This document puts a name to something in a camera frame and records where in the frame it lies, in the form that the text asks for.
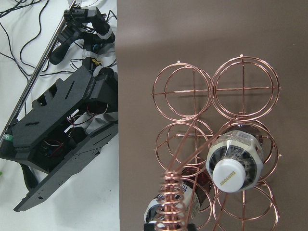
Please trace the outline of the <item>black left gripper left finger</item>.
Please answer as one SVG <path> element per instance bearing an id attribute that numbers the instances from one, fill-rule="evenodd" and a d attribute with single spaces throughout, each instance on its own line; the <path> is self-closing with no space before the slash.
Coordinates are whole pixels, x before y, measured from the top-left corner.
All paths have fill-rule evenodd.
<path id="1" fill-rule="evenodd" d="M 144 224 L 143 231 L 155 231 L 155 224 L 154 223 Z"/>

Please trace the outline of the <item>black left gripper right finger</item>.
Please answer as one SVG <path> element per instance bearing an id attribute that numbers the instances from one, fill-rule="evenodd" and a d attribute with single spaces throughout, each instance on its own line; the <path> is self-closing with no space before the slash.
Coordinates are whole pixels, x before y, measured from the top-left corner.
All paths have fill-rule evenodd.
<path id="1" fill-rule="evenodd" d="M 197 231 L 196 225 L 193 223 L 188 224 L 187 231 Z"/>

